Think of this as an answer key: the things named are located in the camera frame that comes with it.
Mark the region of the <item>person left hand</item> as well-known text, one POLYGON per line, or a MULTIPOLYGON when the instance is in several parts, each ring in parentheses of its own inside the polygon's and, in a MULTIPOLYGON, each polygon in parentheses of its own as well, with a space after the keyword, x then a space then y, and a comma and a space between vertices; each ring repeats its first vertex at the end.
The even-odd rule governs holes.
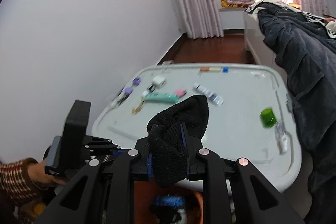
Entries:
POLYGON ((39 163, 29 164, 27 172, 30 180, 36 185, 55 186, 65 185, 68 183, 68 180, 46 174, 44 160, 39 163))

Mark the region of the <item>plaid sleeve forearm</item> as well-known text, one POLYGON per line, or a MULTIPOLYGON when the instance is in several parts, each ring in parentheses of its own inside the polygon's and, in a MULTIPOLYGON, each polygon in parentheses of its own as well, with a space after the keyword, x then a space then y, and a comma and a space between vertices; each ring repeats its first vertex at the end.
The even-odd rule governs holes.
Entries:
POLYGON ((1 164, 1 203, 22 205, 40 195, 41 190, 31 181, 28 167, 33 158, 1 164))

